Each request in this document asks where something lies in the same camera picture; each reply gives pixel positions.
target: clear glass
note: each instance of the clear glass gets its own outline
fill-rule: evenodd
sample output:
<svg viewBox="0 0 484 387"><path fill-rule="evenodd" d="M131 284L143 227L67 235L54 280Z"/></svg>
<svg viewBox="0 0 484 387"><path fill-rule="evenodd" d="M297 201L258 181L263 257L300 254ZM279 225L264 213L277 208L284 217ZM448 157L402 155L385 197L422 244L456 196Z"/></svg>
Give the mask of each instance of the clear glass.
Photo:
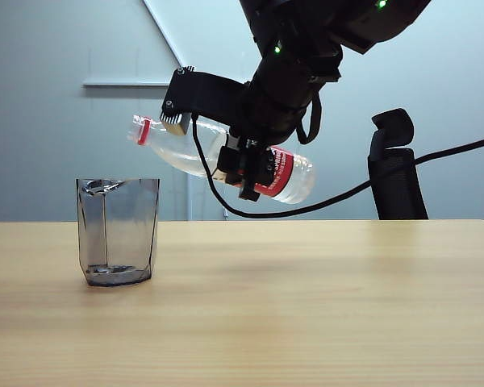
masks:
<svg viewBox="0 0 484 387"><path fill-rule="evenodd" d="M151 278L159 179L77 179L79 261L89 285Z"/></svg>

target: chair backrest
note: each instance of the chair backrest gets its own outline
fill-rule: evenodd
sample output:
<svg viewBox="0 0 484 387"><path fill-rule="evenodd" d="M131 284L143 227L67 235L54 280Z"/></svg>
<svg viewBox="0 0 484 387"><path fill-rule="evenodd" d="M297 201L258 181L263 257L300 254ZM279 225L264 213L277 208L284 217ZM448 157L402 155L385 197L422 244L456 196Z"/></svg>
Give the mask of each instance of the chair backrest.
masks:
<svg viewBox="0 0 484 387"><path fill-rule="evenodd" d="M373 117L375 131L368 157L369 178L379 219L428 219L414 165L389 177L380 175L414 161L407 145L414 137L414 125L404 109L390 110Z"/></svg>

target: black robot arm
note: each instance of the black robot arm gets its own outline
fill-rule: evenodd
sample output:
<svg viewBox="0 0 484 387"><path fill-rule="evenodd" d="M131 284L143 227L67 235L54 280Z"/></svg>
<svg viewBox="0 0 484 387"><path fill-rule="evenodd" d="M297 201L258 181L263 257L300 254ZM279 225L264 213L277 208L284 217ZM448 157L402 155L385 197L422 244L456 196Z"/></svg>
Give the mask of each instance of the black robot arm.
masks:
<svg viewBox="0 0 484 387"><path fill-rule="evenodd" d="M365 53L413 23L430 0L240 0L262 55L250 82L240 84L192 68L174 72L161 120L185 133L191 114L230 127L235 145L221 149L218 169L240 185L240 197L257 200L254 185L272 182L262 174L269 146L294 131L302 144L319 131L319 91L340 78L341 45ZM312 104L310 133L302 118Z"/></svg>

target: white wall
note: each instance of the white wall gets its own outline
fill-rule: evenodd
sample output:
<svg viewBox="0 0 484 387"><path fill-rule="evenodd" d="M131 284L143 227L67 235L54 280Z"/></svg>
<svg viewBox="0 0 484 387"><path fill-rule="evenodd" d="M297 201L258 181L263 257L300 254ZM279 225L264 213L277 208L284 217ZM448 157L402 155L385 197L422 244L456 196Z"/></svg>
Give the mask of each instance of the white wall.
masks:
<svg viewBox="0 0 484 387"><path fill-rule="evenodd" d="M242 81L259 61L236 0L152 0L184 61ZM367 178L372 115L398 106L420 156L484 137L484 2L432 2L365 56L349 50L322 92L323 129L306 147L318 173L306 204ZM75 218L75 177L161 177L161 217L186 217L186 177L125 140L131 115L159 113L164 89L83 89L89 77L165 81L177 66L140 0L0 0L0 220ZM433 218L484 218L484 150L419 167ZM222 209L193 179L193 218ZM244 210L290 206L228 201ZM304 218L374 218L369 191Z"/></svg>

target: bottle label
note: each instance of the bottle label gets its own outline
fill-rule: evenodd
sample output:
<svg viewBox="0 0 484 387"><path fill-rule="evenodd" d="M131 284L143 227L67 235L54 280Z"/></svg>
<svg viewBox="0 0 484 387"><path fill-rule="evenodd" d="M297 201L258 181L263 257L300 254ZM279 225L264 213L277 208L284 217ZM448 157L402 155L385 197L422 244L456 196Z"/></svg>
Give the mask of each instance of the bottle label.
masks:
<svg viewBox="0 0 484 387"><path fill-rule="evenodd" d="M271 198L287 185L294 167L294 155L285 149L271 147L274 154L274 180L268 185L255 184L255 191Z"/></svg>

